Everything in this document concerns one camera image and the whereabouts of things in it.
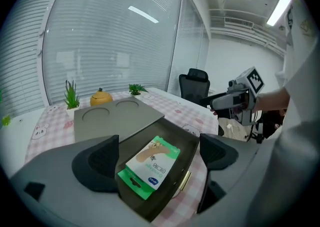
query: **person's arm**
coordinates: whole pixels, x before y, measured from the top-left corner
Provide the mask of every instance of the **person's arm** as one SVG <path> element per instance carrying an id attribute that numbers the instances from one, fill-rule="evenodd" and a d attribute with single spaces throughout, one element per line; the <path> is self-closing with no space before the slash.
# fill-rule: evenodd
<path id="1" fill-rule="evenodd" d="M 286 109 L 289 100 L 290 95 L 284 87 L 274 92 L 259 94 L 252 112 Z"/>

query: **small succulent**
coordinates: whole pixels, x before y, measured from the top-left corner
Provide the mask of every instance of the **small succulent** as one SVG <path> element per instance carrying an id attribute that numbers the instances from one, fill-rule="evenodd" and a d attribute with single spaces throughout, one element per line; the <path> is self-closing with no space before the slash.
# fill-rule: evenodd
<path id="1" fill-rule="evenodd" d="M 68 106 L 67 109 L 77 108 L 79 106 L 79 95 L 76 96 L 76 87 L 77 85 L 72 81 L 72 84 L 69 81 L 65 81 L 65 103 Z"/>
<path id="2" fill-rule="evenodd" d="M 129 92 L 131 95 L 138 96 L 140 95 L 140 91 L 148 92 L 145 90 L 145 87 L 139 84 L 129 84 Z"/>

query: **gray tray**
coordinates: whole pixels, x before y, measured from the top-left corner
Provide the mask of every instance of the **gray tray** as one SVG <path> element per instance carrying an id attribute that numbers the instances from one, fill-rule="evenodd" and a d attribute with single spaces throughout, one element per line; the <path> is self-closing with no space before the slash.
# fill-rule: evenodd
<path id="1" fill-rule="evenodd" d="M 75 142 L 119 134 L 119 142 L 165 115 L 135 97 L 124 98 L 74 112 Z"/>

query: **white sleeve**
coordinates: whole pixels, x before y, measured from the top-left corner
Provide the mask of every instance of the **white sleeve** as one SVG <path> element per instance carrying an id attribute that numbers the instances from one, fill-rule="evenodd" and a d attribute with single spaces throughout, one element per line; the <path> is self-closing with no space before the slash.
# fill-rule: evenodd
<path id="1" fill-rule="evenodd" d="M 318 40 L 314 43 L 309 57 L 284 87 L 294 102 L 301 121 L 320 118 L 320 45 Z"/>

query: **white pot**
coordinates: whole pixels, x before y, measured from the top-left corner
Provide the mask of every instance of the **white pot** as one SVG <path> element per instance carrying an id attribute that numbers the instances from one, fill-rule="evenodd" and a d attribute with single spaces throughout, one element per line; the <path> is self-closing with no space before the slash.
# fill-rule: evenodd
<path id="1" fill-rule="evenodd" d="M 73 120 L 75 118 L 75 111 L 79 110 L 79 107 L 80 106 L 78 106 L 77 108 L 66 109 L 66 113 L 69 115 L 70 119 Z"/>

